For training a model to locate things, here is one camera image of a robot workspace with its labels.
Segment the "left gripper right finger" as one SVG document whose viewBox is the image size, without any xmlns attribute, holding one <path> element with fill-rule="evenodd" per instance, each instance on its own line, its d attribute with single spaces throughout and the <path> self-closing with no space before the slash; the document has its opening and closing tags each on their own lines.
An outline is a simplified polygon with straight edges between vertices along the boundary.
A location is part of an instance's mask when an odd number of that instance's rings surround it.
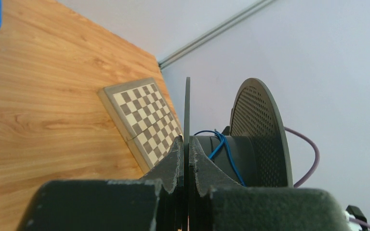
<svg viewBox="0 0 370 231">
<path fill-rule="evenodd" d="M 319 189 L 244 187 L 189 142 L 192 231 L 347 231 L 335 198 Z"/>
</svg>

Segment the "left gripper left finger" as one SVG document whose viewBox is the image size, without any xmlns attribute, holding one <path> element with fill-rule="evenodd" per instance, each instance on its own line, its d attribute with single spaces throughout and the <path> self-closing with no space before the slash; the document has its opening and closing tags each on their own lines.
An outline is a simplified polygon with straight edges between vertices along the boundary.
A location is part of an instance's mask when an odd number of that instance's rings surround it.
<svg viewBox="0 0 370 231">
<path fill-rule="evenodd" d="M 19 231 L 176 231 L 184 228 L 184 144 L 137 180 L 52 180 L 33 195 Z"/>
</svg>

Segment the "dark grey cable spool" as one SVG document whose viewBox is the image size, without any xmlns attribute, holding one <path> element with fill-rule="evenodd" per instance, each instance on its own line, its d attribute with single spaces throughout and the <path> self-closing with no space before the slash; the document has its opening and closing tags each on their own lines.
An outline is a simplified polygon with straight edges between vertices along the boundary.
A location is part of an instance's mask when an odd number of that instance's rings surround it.
<svg viewBox="0 0 370 231">
<path fill-rule="evenodd" d="M 208 160 L 245 187 L 293 187 L 283 122 L 270 90 L 257 78 L 246 79 L 222 131 L 192 135 Z"/>
</svg>

